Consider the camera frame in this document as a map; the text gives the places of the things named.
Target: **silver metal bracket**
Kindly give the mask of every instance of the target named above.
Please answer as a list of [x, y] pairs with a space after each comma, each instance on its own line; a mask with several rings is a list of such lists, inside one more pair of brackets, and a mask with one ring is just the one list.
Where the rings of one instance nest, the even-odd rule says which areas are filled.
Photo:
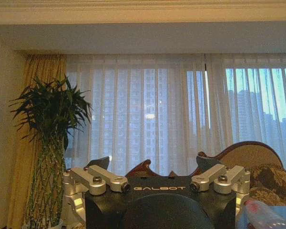
[[193, 191], [203, 192], [209, 189], [210, 184], [218, 178], [219, 175], [225, 174], [226, 168], [224, 165], [216, 164], [204, 173], [193, 176], [190, 187]]
[[127, 192], [130, 190], [130, 185], [126, 177], [117, 176], [99, 166], [90, 166], [88, 173], [92, 176], [100, 176], [114, 192]]
[[193, 191], [201, 192], [209, 189], [214, 182], [214, 191], [220, 194], [236, 192], [236, 216], [246, 200], [249, 199], [250, 172], [244, 167], [235, 166], [227, 170], [224, 165], [216, 164], [204, 173], [193, 176], [190, 188]]
[[81, 223], [86, 223], [82, 193], [89, 191], [94, 196], [102, 195], [106, 192], [106, 184], [114, 192], [130, 189], [126, 177], [117, 176], [96, 165], [84, 169], [71, 168], [63, 173], [64, 197]]

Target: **screw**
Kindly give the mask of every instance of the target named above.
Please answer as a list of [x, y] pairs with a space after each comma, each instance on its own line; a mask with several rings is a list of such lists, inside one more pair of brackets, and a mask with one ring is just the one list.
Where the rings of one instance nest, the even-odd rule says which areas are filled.
[[93, 180], [92, 180], [95, 184], [99, 184], [102, 182], [102, 178], [97, 176], [97, 177], [93, 177]]
[[190, 184], [190, 189], [191, 189], [193, 192], [198, 192], [198, 191], [199, 191], [199, 185], [196, 184], [196, 183], [191, 183], [191, 184]]
[[220, 175], [220, 176], [218, 177], [218, 181], [223, 182], [223, 183], [226, 183], [226, 182], [228, 181], [228, 177], [225, 176], [225, 175]]
[[128, 183], [124, 183], [122, 186], [121, 186], [121, 191], [122, 192], [128, 192], [130, 190], [130, 185]]

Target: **crown molding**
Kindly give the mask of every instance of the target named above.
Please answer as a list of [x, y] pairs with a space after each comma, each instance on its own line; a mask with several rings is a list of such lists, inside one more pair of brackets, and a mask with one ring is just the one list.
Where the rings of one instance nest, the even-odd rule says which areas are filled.
[[286, 21], [286, 0], [0, 0], [0, 24]]

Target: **logo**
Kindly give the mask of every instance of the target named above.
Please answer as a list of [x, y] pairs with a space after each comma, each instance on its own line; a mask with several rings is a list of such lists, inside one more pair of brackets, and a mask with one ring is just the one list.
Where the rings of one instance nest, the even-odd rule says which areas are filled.
[[159, 191], [159, 190], [178, 190], [178, 189], [185, 189], [185, 187], [134, 187], [133, 188], [136, 191], [144, 191], [144, 190], [155, 190], [155, 191]]

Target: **potted plant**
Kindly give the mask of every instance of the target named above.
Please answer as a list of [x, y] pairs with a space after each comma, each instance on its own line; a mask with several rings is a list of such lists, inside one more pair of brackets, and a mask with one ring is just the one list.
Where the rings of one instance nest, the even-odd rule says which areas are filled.
[[29, 134], [22, 138], [40, 143], [26, 208], [26, 228], [56, 228], [61, 224], [68, 130], [83, 126], [86, 119], [90, 122], [91, 105], [82, 93], [71, 87], [68, 78], [50, 83], [36, 78], [35, 84], [26, 87], [12, 104], [18, 106], [12, 111], [14, 118], [21, 115], [18, 130], [29, 126]]

